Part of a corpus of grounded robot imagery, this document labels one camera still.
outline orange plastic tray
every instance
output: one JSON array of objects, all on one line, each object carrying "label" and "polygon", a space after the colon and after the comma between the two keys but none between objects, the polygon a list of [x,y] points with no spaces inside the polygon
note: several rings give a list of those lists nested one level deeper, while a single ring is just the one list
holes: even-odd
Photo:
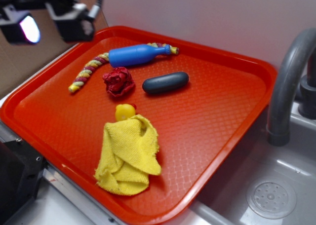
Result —
[{"label": "orange plastic tray", "polygon": [[[113,68],[98,68],[84,87],[68,86],[93,57],[111,49],[148,42],[179,47],[178,56],[159,56],[129,68],[136,88],[114,99],[102,80]],[[185,87],[147,95],[150,77],[184,71]],[[268,104],[276,77],[256,59],[127,27],[99,31],[14,92],[0,111],[2,121],[55,167],[122,221],[136,225],[163,223],[185,208],[225,160]],[[160,176],[135,196],[110,194],[96,185],[103,127],[115,122],[117,104],[131,103],[159,133]]]}]

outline black capsule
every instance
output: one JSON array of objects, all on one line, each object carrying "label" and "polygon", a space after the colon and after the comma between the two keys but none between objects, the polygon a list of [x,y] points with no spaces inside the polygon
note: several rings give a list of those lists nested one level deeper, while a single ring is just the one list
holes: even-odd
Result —
[{"label": "black capsule", "polygon": [[149,94],[164,93],[183,87],[189,82],[189,76],[185,72],[175,72],[149,78],[143,83],[143,90]]}]

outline faucet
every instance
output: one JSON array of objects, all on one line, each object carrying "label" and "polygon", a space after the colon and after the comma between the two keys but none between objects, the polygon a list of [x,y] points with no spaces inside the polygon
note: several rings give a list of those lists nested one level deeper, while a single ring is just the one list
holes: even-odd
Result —
[{"label": "faucet", "polygon": [[[301,77],[306,65],[307,74]],[[303,100],[298,111],[306,118],[316,119],[316,28],[302,31],[282,61],[268,111],[271,145],[283,146],[290,140],[290,114],[299,82]]]}]

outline drain cover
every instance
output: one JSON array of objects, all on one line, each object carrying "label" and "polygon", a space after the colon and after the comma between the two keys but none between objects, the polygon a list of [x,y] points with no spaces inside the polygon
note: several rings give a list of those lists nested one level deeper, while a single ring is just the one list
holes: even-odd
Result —
[{"label": "drain cover", "polygon": [[264,177],[249,186],[247,202],[249,207],[261,217],[280,219],[294,210],[296,194],[286,181]]}]

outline gray sink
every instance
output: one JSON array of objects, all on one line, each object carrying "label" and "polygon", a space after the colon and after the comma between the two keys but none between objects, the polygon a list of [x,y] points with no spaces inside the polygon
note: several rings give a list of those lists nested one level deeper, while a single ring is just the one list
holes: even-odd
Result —
[{"label": "gray sink", "polygon": [[192,205],[212,225],[316,224],[316,121],[292,114],[282,147],[266,124],[264,111]]}]

